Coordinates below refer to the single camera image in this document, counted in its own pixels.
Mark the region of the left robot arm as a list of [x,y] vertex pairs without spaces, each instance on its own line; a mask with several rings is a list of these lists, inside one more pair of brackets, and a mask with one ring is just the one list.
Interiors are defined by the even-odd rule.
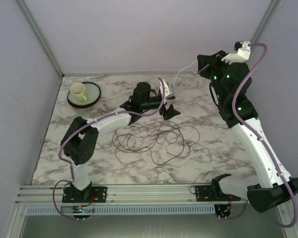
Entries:
[[134,124],[142,117],[150,117],[156,113],[164,120],[180,115],[172,105],[168,108],[167,100],[174,99],[174,89],[159,79],[159,91],[151,88],[147,82],[140,82],[132,96],[116,110],[103,116],[85,120],[77,117],[61,141],[59,156],[70,165],[71,181],[64,189],[64,202],[87,202],[94,193],[89,178],[88,162],[94,154],[97,140],[115,129]]

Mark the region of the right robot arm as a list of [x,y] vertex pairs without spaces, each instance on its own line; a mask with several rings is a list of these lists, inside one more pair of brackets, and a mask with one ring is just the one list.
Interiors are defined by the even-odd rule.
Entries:
[[213,55],[198,55],[198,73],[210,80],[212,99],[220,116],[242,142],[258,180],[247,181],[224,174],[212,179],[218,199],[232,195],[248,200],[263,213],[291,199],[298,193],[298,178],[281,165],[263,132],[258,113],[246,92],[252,83],[245,60],[227,60],[228,54],[219,51]]

